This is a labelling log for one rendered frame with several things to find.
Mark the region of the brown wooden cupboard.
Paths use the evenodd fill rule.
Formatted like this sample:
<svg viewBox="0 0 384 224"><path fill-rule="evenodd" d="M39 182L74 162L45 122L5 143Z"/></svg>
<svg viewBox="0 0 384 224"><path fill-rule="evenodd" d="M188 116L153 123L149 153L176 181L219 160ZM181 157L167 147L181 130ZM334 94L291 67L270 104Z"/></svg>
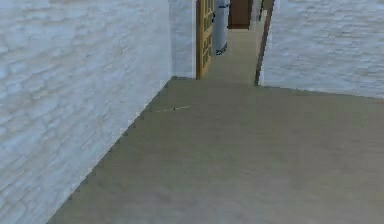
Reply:
<svg viewBox="0 0 384 224"><path fill-rule="evenodd" d="M248 29L251 21L253 0L231 0L229 29Z"/></svg>

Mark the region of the yellow wooden room door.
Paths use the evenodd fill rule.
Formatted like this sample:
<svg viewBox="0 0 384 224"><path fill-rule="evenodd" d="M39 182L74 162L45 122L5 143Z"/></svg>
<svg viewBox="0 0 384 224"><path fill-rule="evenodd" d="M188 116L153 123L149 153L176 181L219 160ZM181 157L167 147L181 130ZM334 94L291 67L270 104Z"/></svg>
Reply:
<svg viewBox="0 0 384 224"><path fill-rule="evenodd" d="M215 17L214 0L197 0L196 13L196 78L200 80L207 73L212 61L212 31Z"/></svg>

